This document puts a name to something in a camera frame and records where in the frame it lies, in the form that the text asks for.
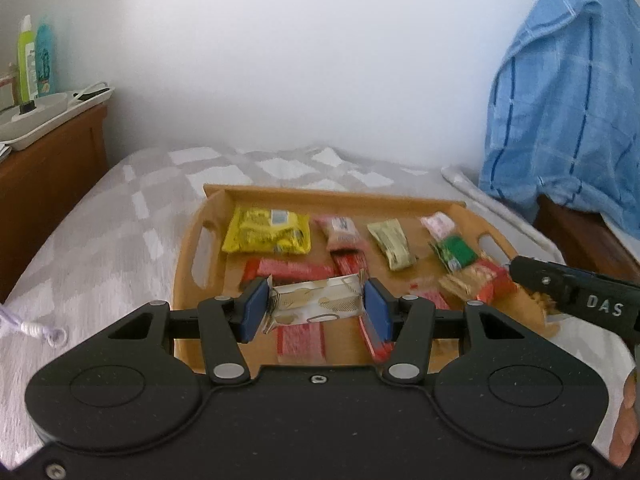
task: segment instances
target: human hand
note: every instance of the human hand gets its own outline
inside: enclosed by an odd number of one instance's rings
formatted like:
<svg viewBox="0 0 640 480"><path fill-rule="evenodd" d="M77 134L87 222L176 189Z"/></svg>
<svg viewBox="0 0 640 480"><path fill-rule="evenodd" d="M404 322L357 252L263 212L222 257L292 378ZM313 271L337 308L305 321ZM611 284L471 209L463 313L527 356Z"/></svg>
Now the human hand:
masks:
<svg viewBox="0 0 640 480"><path fill-rule="evenodd" d="M624 397L620 406L620 415L613 429L613 438L609 447L609 460L622 467L631 455L631 450L638 438L638 416L634 405L636 403L636 372L631 372L626 380Z"/></svg>

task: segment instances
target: white wall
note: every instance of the white wall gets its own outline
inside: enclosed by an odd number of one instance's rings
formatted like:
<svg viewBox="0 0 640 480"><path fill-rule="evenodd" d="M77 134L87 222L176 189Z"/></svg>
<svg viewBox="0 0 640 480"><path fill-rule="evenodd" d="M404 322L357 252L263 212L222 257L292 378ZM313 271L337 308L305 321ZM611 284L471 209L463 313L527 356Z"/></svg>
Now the white wall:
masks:
<svg viewBox="0 0 640 480"><path fill-rule="evenodd" d="M322 142L477 171L502 55L535 0L0 0L0 62L50 16L65 88L106 79L112 158L163 142Z"/></svg>

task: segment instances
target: blue towel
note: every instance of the blue towel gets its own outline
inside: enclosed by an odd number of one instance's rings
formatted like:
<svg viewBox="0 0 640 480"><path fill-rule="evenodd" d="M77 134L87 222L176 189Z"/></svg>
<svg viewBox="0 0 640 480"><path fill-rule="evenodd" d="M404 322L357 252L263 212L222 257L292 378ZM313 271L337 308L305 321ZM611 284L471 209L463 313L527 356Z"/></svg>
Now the blue towel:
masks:
<svg viewBox="0 0 640 480"><path fill-rule="evenodd" d="M539 0L494 80L480 187L531 211L607 214L640 237L640 7Z"/></svg>

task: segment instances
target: gray patterned bedspread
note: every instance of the gray patterned bedspread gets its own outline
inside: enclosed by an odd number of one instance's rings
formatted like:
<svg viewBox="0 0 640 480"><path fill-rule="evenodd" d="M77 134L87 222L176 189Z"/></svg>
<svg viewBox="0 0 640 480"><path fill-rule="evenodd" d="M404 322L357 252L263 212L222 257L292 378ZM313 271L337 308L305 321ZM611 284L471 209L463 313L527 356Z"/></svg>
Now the gray patterned bedspread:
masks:
<svg viewBox="0 0 640 480"><path fill-rule="evenodd" d="M43 245L5 306L25 319L65 326L53 349L0 326L0 460L12 467L40 447L24 409L31 375L71 346L152 299L170 300L182 235L202 185L254 184L466 200L527 256L553 259L516 226L448 184L440 171L338 154L328 147L240 153L227 146L137 152L115 166ZM610 390L596 446L606 452L632 362L622 342L575 319L555 341L594 367Z"/></svg>

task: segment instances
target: teal bottle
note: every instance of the teal bottle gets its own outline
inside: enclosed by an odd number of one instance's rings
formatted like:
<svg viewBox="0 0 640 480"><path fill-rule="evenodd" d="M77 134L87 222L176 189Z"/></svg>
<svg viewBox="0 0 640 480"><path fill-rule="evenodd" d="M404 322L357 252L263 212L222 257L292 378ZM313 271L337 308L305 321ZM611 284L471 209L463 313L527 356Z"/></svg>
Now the teal bottle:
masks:
<svg viewBox="0 0 640 480"><path fill-rule="evenodd" d="M56 93L53 63L53 33L49 25L44 23L40 25L36 34L36 71L40 97Z"/></svg>

